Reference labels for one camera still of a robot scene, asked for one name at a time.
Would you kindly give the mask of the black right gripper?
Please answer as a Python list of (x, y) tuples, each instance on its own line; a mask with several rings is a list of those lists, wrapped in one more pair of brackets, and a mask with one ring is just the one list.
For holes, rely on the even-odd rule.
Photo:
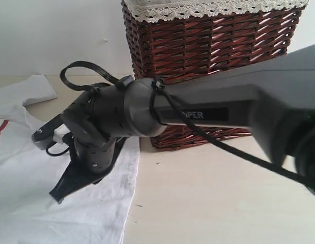
[(63, 199), (90, 184), (97, 184), (113, 170), (126, 138), (110, 138), (97, 147), (72, 138), (69, 145), (70, 163), (58, 183), (49, 192), (61, 203)]

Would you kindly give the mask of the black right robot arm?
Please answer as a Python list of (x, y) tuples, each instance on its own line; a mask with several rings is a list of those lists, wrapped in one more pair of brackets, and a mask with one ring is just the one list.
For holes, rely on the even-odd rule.
[(71, 162), (50, 191), (56, 202), (107, 176), (127, 138), (155, 137), (168, 125), (186, 125), (315, 195), (315, 44), (173, 85), (161, 78), (116, 79), (90, 62), (71, 67), (96, 71), (107, 83), (76, 85), (60, 73), (81, 94), (60, 115)]

